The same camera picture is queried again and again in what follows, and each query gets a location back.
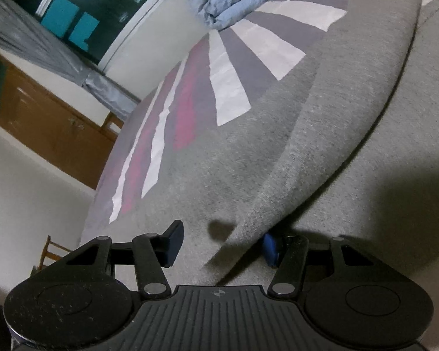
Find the purple pink striped bed sheet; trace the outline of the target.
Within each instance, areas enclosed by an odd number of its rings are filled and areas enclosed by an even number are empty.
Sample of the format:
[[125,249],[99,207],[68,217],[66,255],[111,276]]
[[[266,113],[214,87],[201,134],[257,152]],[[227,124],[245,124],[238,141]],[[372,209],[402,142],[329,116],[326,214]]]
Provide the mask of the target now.
[[264,0],[204,35],[130,115],[103,170],[81,235],[131,213],[148,227],[209,222],[234,200],[217,172],[249,111],[347,13],[349,0]]

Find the dark window with metal frame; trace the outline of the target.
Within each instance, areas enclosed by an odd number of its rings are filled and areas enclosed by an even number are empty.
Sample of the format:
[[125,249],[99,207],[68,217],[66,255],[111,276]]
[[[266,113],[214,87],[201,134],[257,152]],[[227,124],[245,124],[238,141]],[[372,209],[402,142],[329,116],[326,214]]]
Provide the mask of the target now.
[[163,0],[13,0],[80,57],[104,70]]

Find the grey curtain by door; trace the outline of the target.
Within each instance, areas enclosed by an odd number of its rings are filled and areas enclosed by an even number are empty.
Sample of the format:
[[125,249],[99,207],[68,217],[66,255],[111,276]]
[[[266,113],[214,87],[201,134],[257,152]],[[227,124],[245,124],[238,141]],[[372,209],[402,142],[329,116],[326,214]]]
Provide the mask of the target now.
[[137,106],[135,97],[82,60],[12,0],[0,0],[0,48],[80,86],[123,121]]

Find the wooden chair by wall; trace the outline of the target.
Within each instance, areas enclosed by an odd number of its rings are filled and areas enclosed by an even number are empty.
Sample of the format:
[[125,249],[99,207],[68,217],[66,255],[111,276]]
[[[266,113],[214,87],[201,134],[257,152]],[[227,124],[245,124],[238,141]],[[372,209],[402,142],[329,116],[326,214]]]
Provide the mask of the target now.
[[31,276],[34,276],[38,272],[50,266],[52,263],[62,259],[70,252],[71,249],[54,242],[51,236],[48,235],[44,247],[42,248],[39,263],[38,265],[34,265],[32,267]]

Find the grey knit pants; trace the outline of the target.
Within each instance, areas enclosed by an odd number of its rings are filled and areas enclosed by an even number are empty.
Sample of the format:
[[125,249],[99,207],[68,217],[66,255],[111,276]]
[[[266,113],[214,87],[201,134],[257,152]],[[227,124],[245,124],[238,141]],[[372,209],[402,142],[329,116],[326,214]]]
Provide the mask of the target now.
[[[268,281],[252,248],[287,230],[349,238],[407,276],[439,262],[439,0],[349,0],[220,140],[234,200],[185,224],[173,283]],[[124,227],[148,227],[135,212]]]

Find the brown wooden door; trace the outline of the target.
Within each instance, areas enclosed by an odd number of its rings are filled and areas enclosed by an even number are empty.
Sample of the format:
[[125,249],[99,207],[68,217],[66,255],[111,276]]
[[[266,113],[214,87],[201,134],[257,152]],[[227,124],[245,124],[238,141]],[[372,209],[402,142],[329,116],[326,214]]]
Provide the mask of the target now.
[[97,187],[115,141],[0,55],[0,126],[70,177]]

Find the wooden chair by door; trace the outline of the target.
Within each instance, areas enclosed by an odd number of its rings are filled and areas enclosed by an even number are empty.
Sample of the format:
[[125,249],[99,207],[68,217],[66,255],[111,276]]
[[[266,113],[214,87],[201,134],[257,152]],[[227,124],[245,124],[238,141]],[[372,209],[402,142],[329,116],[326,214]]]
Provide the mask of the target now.
[[112,141],[116,141],[119,133],[124,126],[124,122],[119,119],[114,113],[108,113],[103,125],[100,127],[100,132]]

